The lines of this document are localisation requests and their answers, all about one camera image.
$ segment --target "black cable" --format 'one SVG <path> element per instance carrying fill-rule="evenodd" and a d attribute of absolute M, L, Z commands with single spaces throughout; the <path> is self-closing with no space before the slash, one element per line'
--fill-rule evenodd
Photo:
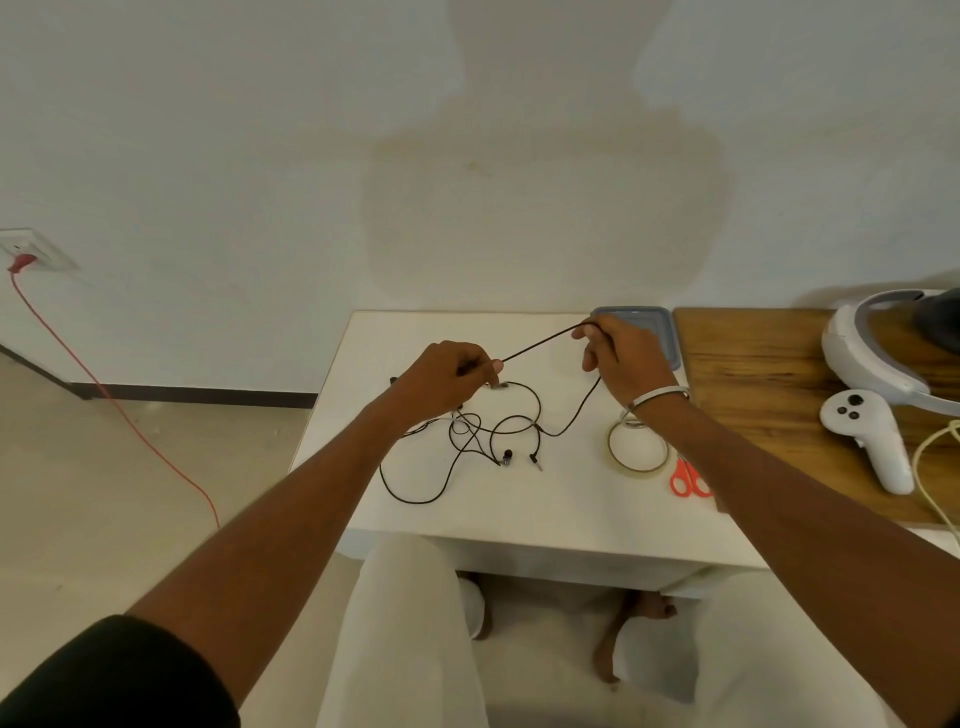
<path fill-rule="evenodd" d="M 536 344 L 531 344 L 531 345 L 530 345 L 529 347 L 527 347 L 526 349 L 521 349 L 521 350 L 520 350 L 519 352 L 517 352 L 517 353 L 512 353 L 512 354 L 510 354 L 510 356 L 508 356 L 506 359 L 500 359 L 500 361 L 502 361 L 504 364 L 506 364 L 508 361 L 510 361 L 511 359 L 517 358 L 517 357 L 520 356 L 522 353 L 527 353 L 527 352 L 530 351 L 531 349 L 535 349 L 536 347 L 538 347 L 540 344 L 546 344 L 548 341 L 550 341 L 550 339 L 556 339 L 556 338 L 557 338 L 558 336 L 560 336 L 562 333 L 567 333 L 568 331 L 572 331 L 573 329 L 579 328 L 580 326 L 582 326 L 582 324 L 575 324 L 575 325 L 572 326 L 572 327 L 567 327 L 567 328 L 565 328 L 563 331 L 557 331 L 557 333 L 551 334 L 550 336 L 547 336 L 545 339 L 540 339 Z"/>
<path fill-rule="evenodd" d="M 562 429 L 562 430 L 561 430 L 560 432 L 558 432 L 557 434 L 553 434 L 552 432 L 547 432 L 547 431 L 546 431 L 545 429 L 543 429 L 540 425 L 537 425 L 537 429 L 538 429 L 540 432 L 542 432 L 544 435 L 546 435 L 547 437 L 560 437 L 561 435 L 563 435 L 567 430 L 570 429 L 570 426 L 573 425 L 573 421 L 577 419 L 577 416 L 580 414 L 580 410 L 582 410 L 582 409 L 584 408 L 584 405 L 587 403 L 587 400 L 590 399 L 590 395 L 593 394 L 593 390 L 596 389 L 596 388 L 597 388 L 597 385 L 600 384 L 601 378 L 602 378 L 602 377 L 599 376 L 599 377 L 597 378 L 597 380 L 596 380 L 595 382 L 593 382 L 593 386 L 590 387 L 590 391 L 587 392 L 587 396 L 584 397 L 583 401 L 580 402 L 580 406 L 577 407 L 577 411 L 573 413 L 573 417 L 570 418 L 570 422 L 568 422 L 568 423 L 566 424 L 566 427 L 564 427 L 564 429 Z"/>
<path fill-rule="evenodd" d="M 501 361 L 506 362 L 506 361 L 509 361 L 510 359 L 520 356 L 523 353 L 527 353 L 531 349 L 535 349 L 541 344 L 545 344 L 551 339 L 557 338 L 561 334 L 567 333 L 568 331 L 572 331 L 579 325 L 580 324 L 577 324 L 576 326 L 572 326 L 569 328 L 565 328 L 562 331 L 558 331 L 557 333 L 551 336 L 547 336 L 545 339 L 538 341 L 536 344 L 533 344 L 527 347 L 526 349 L 521 349 L 519 352 L 511 354 L 505 359 L 501 359 Z M 383 486 L 387 489 L 387 493 L 389 493 L 396 500 L 399 500 L 401 503 L 407 503 L 408 505 L 426 505 L 427 503 L 432 503 L 435 500 L 437 500 L 440 496 L 442 496 L 446 491 L 446 486 L 449 485 L 450 477 L 453 475 L 453 468 L 454 466 L 456 466 L 457 461 L 460 459 L 461 455 L 467 452 L 473 452 L 476 454 L 483 455 L 484 457 L 492 461 L 497 466 L 502 466 L 504 465 L 504 463 L 501 462 L 496 457 L 496 453 L 493 451 L 493 437 L 495 435 L 518 435 L 521 432 L 526 432 L 529 429 L 533 429 L 537 433 L 537 448 L 530 454 L 530 459 L 536 464 L 537 455 L 540 453 L 540 444 L 542 442 L 542 439 L 540 436 L 543 434 L 543 435 L 546 435 L 547 437 L 560 437 L 565 432 L 567 432 L 570 429 L 570 427 L 573 425 L 573 423 L 576 421 L 576 419 L 580 416 L 580 413 L 584 409 L 584 405 L 587 404 L 587 400 L 590 398 L 590 395 L 593 394 L 593 391 L 597 388 L 597 385 L 599 384 L 600 384 L 600 377 L 598 377 L 597 380 L 593 382 L 593 386 L 590 387 L 589 391 L 584 395 L 584 398 L 580 401 L 580 406 L 577 407 L 577 411 L 573 413 L 573 417 L 570 418 L 570 421 L 566 424 L 566 426 L 562 430 L 560 430 L 560 432 L 553 433 L 553 432 L 547 432 L 540 425 L 539 420 L 540 420 L 540 415 L 543 413 L 543 403 L 540 401 L 540 395 L 538 395 L 537 392 L 534 391 L 534 388 L 527 384 L 523 384 L 522 382 L 519 382 L 519 381 L 509 381 L 509 380 L 504 381 L 501 383 L 500 387 L 509 387 L 509 386 L 522 387 L 523 389 L 526 389 L 528 392 L 530 392 L 534 396 L 534 399 L 537 401 L 537 415 L 535 417 L 531 418 L 527 415 L 508 415 L 507 417 L 500 420 L 500 422 L 498 422 L 496 425 L 494 425 L 492 429 L 487 429 L 483 427 L 483 419 L 476 412 L 461 412 L 458 410 L 455 413 L 451 413 L 453 417 L 450 421 L 449 427 L 447 428 L 446 436 L 449 439 L 450 444 L 454 447 L 454 449 L 457 450 L 457 454 L 454 456 L 453 462 L 450 463 L 450 468 L 449 470 L 447 470 L 446 478 L 444 479 L 444 485 L 441 487 L 440 491 L 435 496 L 428 498 L 427 500 L 409 500 L 407 498 L 400 497 L 396 493 L 394 493 L 394 491 L 391 490 L 390 485 L 387 484 L 387 477 L 383 473 L 383 464 L 381 463 L 378 470 L 380 472 L 380 479 L 383 481 Z M 472 422 L 469 419 L 471 417 L 476 418 L 476 423 Z M 426 422 L 416 426 L 414 429 L 403 433 L 400 439 L 402 440 L 405 437 L 410 437 L 411 435 L 416 435 L 420 432 L 423 432 L 435 422 L 438 422 L 439 420 L 443 420 L 443 419 L 445 418 L 437 417 L 432 420 L 427 420 Z M 521 429 L 512 429 L 512 430 L 500 429 L 502 425 L 509 422 L 510 420 L 517 420 L 517 419 L 526 420 L 530 424 L 528 424 L 525 427 L 522 427 Z M 464 432 L 458 432 L 456 430 L 456 425 L 459 425 L 459 424 L 463 424 L 467 428 L 467 430 Z M 467 438 L 467 441 L 463 443 L 462 446 L 458 446 L 456 442 L 453 440 L 453 436 L 457 435 L 458 437 L 463 437 L 468 432 L 470 436 Z M 490 435 L 487 443 L 487 447 L 490 450 L 489 453 L 484 451 L 483 445 L 480 443 L 480 438 L 478 437 L 478 433 L 480 432 L 487 432 Z M 473 443 L 473 442 L 476 442 L 476 446 L 478 447 L 478 449 L 468 449 L 470 446 L 470 443 Z"/>

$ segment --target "hand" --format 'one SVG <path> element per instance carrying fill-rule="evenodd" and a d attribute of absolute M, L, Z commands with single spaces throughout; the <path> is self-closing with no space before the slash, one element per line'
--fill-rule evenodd
<path fill-rule="evenodd" d="M 653 331 L 601 314 L 586 319 L 572 335 L 588 339 L 584 371 L 599 369 L 607 389 L 625 407 L 640 395 L 677 383 Z"/>
<path fill-rule="evenodd" d="M 428 346 L 384 397 L 409 427 L 456 409 L 484 384 L 495 387 L 502 370 L 476 344 L 443 341 Z"/>

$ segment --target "black baseboard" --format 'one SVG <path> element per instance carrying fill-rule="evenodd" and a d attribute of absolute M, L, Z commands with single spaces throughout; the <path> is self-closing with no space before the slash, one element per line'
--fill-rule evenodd
<path fill-rule="evenodd" d="M 81 400 L 102 400 L 96 384 L 59 379 L 34 362 L 0 345 L 0 354 L 36 372 L 47 381 L 65 389 Z M 294 407 L 312 409 L 316 392 L 264 392 L 247 389 L 207 389 L 203 387 L 152 387 L 142 384 L 107 384 L 110 395 L 118 400 L 176 401 L 194 404 L 240 404 L 247 407 Z"/>
<path fill-rule="evenodd" d="M 25 358 L 23 358 L 22 356 L 20 356 L 20 354 L 18 354 L 17 352 L 12 352 L 11 350 L 7 349 L 7 347 L 3 346 L 2 344 L 0 344 L 0 353 L 4 354 L 7 358 L 12 359 L 12 360 L 15 361 L 17 364 L 22 364 L 22 365 L 25 366 L 27 369 L 29 369 L 31 372 L 35 372 L 35 373 L 39 374 L 40 376 L 42 376 L 42 377 L 43 377 L 44 379 L 46 379 L 47 381 L 52 381 L 52 382 L 53 382 L 54 384 L 56 384 L 58 387 L 61 387 L 62 389 L 65 389 L 67 392 L 73 392 L 73 394 L 77 395 L 78 397 L 81 397 L 81 398 L 84 399 L 84 400 L 89 400 L 89 399 L 90 399 L 90 397 L 83 397 L 83 396 L 80 395 L 79 393 L 74 392 L 74 391 L 73 391 L 73 385 L 72 385 L 70 382 L 68 382 L 68 381 L 63 381 L 62 379 L 59 379 L 59 378 L 53 376 L 52 374 L 50 374 L 50 373 L 49 373 L 48 371 L 46 371 L 45 369 L 40 369 L 36 364 L 34 364 L 34 362 L 30 361 L 30 359 L 25 359 Z"/>

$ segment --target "bracelet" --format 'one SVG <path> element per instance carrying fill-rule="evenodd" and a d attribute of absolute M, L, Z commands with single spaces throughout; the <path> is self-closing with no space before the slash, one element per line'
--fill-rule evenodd
<path fill-rule="evenodd" d="M 669 387 L 661 387 L 660 389 L 654 389 L 650 392 L 647 392 L 645 395 L 640 395 L 635 400 L 630 403 L 630 406 L 623 410 L 623 414 L 620 415 L 620 422 L 623 422 L 627 419 L 628 416 L 633 414 L 634 410 L 639 406 L 644 404 L 647 401 L 652 400 L 654 397 L 659 397 L 660 395 L 672 395 L 672 394 L 681 394 L 684 395 L 688 400 L 690 399 L 690 388 L 682 387 L 679 384 L 674 384 Z"/>

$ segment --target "scissors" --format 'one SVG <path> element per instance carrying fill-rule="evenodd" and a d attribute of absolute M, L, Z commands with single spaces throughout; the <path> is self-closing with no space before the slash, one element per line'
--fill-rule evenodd
<path fill-rule="evenodd" d="M 700 483 L 702 481 L 700 474 L 690 465 L 689 461 L 678 454 L 677 470 L 670 475 L 670 490 L 673 491 L 673 495 L 677 497 L 712 497 L 713 492 L 709 488 L 701 490 Z"/>

